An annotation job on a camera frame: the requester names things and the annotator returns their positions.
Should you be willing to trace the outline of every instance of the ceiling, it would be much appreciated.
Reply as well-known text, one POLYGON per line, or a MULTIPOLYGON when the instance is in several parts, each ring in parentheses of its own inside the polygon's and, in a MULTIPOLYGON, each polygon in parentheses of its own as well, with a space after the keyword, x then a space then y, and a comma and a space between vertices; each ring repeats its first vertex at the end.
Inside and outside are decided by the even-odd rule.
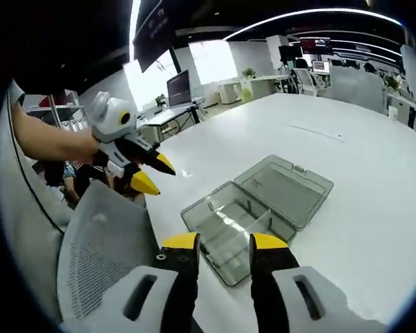
MULTIPOLYGON (((367 2, 379 2, 259 0, 259 5, 253 6, 243 0, 198 0, 199 8, 190 12, 183 5, 185 1, 179 0, 180 5, 175 11, 180 15, 175 20, 175 48, 186 46, 188 42, 222 39, 250 24, 287 12, 335 8, 343 4, 346 8, 369 10, 367 2)), ((157 0, 143 0, 141 9, 151 7, 155 2, 157 0)), ((16 80, 28 93, 48 94, 64 88, 81 93, 129 61, 132 0, 63 1, 62 4, 61 8, 46 6, 31 9, 31 12, 28 9, 25 13, 28 17, 27 47, 20 50, 16 80)), ((241 33, 230 41, 261 40, 271 35, 292 35, 293 40, 319 35, 364 42, 393 51, 399 51, 404 43, 402 27, 386 20, 349 13, 314 13, 278 19, 241 33)), ((354 48, 353 44, 344 46, 354 48)), ((380 49, 376 53, 395 57, 380 49)))

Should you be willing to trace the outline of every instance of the box lid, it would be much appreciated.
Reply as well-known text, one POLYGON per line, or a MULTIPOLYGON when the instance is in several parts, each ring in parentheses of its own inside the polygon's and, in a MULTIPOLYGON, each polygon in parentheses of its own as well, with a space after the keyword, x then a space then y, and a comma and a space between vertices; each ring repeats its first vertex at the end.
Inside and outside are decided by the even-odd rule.
POLYGON ((333 188, 332 181, 275 155, 234 182, 298 230, 306 227, 333 188))

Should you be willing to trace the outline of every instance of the transparent plastic box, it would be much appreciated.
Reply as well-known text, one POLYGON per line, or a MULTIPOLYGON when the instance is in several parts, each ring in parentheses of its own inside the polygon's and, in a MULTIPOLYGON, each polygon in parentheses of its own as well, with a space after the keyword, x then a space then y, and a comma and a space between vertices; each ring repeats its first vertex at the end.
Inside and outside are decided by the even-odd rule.
POLYGON ((333 183, 277 156, 268 156, 182 211, 190 231, 229 287, 250 274, 250 233, 290 243, 305 228, 333 183))

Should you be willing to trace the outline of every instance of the gray plastic container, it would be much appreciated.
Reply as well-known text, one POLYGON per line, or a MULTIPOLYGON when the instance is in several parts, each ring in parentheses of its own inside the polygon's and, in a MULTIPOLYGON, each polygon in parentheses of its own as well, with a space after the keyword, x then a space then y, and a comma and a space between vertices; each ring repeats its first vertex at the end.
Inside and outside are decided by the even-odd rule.
POLYGON ((305 228, 333 183, 270 155, 182 211, 201 250, 229 287, 250 274, 250 233, 272 234, 290 243, 305 228))

